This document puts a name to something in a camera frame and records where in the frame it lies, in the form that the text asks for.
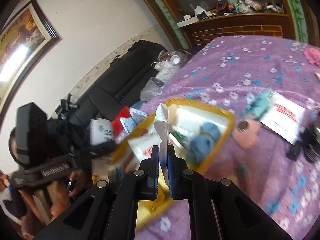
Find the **red and white package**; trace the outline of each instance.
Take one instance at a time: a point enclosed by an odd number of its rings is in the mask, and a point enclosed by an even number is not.
[[[260,122],[294,144],[305,109],[275,92],[272,100],[271,108],[260,118]]]
[[[173,135],[169,135],[169,144],[173,144],[173,141],[170,138],[171,136]],[[144,159],[150,158],[153,145],[160,145],[161,139],[158,136],[158,133],[154,131],[141,137],[129,139],[128,143],[134,155],[139,162],[141,162]]]

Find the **picture frame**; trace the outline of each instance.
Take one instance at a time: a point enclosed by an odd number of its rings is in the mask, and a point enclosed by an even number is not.
[[[0,127],[28,74],[59,37],[36,0],[29,1],[0,34]]]

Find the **black bag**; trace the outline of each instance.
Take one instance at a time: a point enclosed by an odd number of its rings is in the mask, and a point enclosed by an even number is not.
[[[89,146],[89,136],[81,126],[58,119],[48,120],[47,126],[49,136],[56,141],[62,154]]]

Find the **purple bedsheet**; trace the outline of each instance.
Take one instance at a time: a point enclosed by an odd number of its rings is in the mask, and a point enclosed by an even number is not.
[[[306,108],[303,124],[316,117],[320,84],[303,55],[306,44],[276,37],[225,36],[211,41],[166,84],[142,111],[153,112],[168,98],[187,97],[240,113],[254,95],[272,88]],[[289,143],[262,128],[258,141],[242,150],[230,137],[212,162],[206,178],[230,178],[294,240],[301,240],[320,214],[320,162],[301,154],[285,157]],[[188,202],[136,231],[135,239],[190,239]]]

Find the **white paper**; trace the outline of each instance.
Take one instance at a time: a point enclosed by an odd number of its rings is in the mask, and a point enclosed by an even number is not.
[[[260,122],[294,144],[305,109],[275,92],[272,99],[272,107],[260,118]]]
[[[90,122],[90,145],[95,146],[113,140],[111,121],[97,118]]]
[[[203,9],[201,6],[197,6],[195,8],[195,15],[197,16],[198,14],[201,14],[202,12],[206,12],[205,9]]]
[[[159,145],[159,162],[164,175],[164,181],[169,186],[168,167],[167,167],[167,150],[169,144],[169,123],[168,123],[168,107],[160,104],[156,110],[154,128],[160,137]]]

